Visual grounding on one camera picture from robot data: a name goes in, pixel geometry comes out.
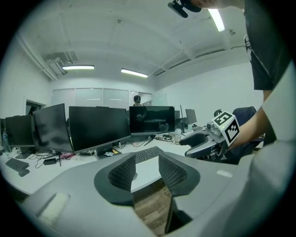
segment person's arm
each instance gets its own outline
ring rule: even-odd
[[[268,98],[271,92],[271,90],[263,91],[263,101]],[[240,133],[229,150],[259,138],[266,132],[268,123],[268,118],[261,107],[249,121],[240,127]]]

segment ceiling light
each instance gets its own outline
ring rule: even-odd
[[[225,30],[219,11],[217,9],[208,9],[208,10],[217,26],[218,31],[220,32]]]
[[[74,69],[94,69],[93,65],[67,65],[62,67],[64,70],[74,70]]]
[[[138,73],[138,72],[135,72],[135,71],[131,71],[131,70],[127,70],[127,69],[121,69],[121,72],[136,75],[136,76],[141,76],[141,77],[145,77],[145,78],[148,77],[148,75]]]

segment black monitor screen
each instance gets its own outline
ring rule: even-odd
[[[64,104],[34,111],[33,117],[42,146],[55,151],[73,152]]]
[[[6,133],[10,146],[34,147],[30,115],[6,118]]]
[[[130,137],[125,109],[70,106],[69,120],[76,153]]]
[[[188,124],[193,124],[197,122],[194,109],[186,109],[186,115],[188,118]]]
[[[175,131],[175,107],[129,107],[131,135],[153,135]]]

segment computer mouse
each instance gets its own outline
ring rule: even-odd
[[[30,171],[28,169],[23,169],[22,171],[19,171],[19,176],[24,177],[27,175]]]

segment cable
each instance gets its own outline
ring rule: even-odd
[[[148,141],[148,140],[150,140],[150,139],[146,139],[141,145],[139,145],[139,146],[142,146],[146,141]],[[125,142],[125,144],[124,144],[124,146],[123,147],[119,147],[119,146],[117,146],[119,149],[123,149],[124,147],[125,147],[125,145],[127,144],[127,142],[129,142],[133,147],[139,147],[139,146],[134,146],[133,145],[133,143],[130,141],[130,140],[127,140],[126,142]]]
[[[220,152],[219,152],[219,154],[217,154],[217,156],[220,156],[220,155],[222,155],[222,152],[223,152],[223,148],[224,148],[224,144],[225,144],[226,142],[224,141],[223,142],[223,145],[222,145],[222,148],[221,148],[221,150],[220,150]]]
[[[175,139],[173,139],[173,140],[168,140],[167,139],[167,137],[163,137],[162,139],[161,139],[161,141],[164,141],[164,142],[173,142]]]
[[[87,152],[89,152],[89,151],[90,151],[90,153],[92,153],[93,150],[95,150],[95,149],[87,150],[87,151],[85,151],[85,152],[78,153],[78,154],[79,154],[80,156],[82,156],[83,154],[85,154],[85,153],[87,153]]]
[[[38,165],[38,161],[40,161],[40,160],[42,160],[43,158],[38,158],[37,159],[37,163],[36,163],[36,165],[35,165],[35,168],[40,168],[44,163],[42,163],[41,165],[39,165],[38,167],[37,167],[37,165]]]
[[[71,158],[73,157],[73,156],[75,156],[75,155],[77,155],[77,154],[72,154],[69,158],[61,158],[61,161],[69,161],[69,160],[71,160]]]
[[[32,156],[31,158],[28,158],[29,160],[35,160],[37,159],[37,155]]]

